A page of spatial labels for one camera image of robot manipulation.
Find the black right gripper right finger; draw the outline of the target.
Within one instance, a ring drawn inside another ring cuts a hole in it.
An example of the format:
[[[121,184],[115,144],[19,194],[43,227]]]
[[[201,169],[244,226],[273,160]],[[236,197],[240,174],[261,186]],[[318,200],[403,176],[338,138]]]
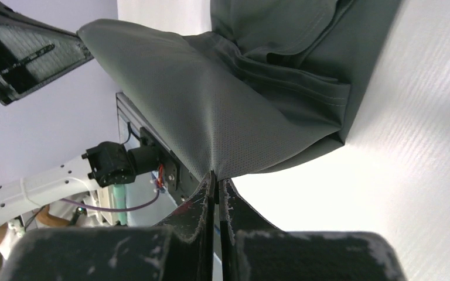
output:
[[[294,231],[272,225],[219,183],[224,280],[397,280],[393,248],[373,232]]]

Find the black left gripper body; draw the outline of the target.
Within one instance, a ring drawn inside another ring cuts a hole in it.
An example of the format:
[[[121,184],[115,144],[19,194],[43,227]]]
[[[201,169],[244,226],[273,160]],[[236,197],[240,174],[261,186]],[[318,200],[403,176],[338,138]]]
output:
[[[0,2],[0,104],[23,99],[92,59],[76,34]]]

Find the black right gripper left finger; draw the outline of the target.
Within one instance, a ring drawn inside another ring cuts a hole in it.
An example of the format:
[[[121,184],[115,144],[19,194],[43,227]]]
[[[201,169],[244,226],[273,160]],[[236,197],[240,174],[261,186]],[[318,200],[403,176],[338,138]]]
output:
[[[215,186],[208,172],[189,199],[151,227],[31,231],[0,280],[212,280]]]

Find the dark grey t shirt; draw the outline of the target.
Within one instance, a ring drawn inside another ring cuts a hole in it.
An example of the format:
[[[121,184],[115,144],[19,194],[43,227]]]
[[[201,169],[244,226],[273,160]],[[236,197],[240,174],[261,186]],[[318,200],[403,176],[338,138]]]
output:
[[[223,180],[340,147],[399,7],[211,1],[199,35],[112,19],[77,33],[190,172]]]

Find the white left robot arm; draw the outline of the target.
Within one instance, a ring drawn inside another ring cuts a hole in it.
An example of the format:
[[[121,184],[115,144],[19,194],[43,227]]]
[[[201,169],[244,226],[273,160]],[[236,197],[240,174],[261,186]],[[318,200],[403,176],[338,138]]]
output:
[[[16,13],[0,2],[0,104],[19,101],[93,55],[74,33]],[[0,226],[65,197],[128,184],[161,164],[157,141],[142,130],[140,146],[105,141],[48,171],[0,185]]]

